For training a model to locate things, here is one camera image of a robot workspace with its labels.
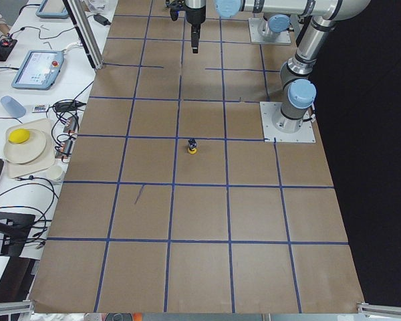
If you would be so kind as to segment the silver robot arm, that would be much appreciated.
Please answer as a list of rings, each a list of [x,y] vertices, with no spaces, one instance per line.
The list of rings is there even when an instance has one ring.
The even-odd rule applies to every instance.
[[[294,133],[301,128],[305,112],[316,96],[315,86],[308,77],[321,46],[338,21],[355,17],[369,4],[369,1],[215,1],[217,13],[225,18],[242,11],[311,18],[294,56],[281,67],[283,102],[272,116],[276,129]]]
[[[260,43],[273,45],[290,45],[291,38],[288,29],[291,19],[288,14],[264,13],[257,27]]]

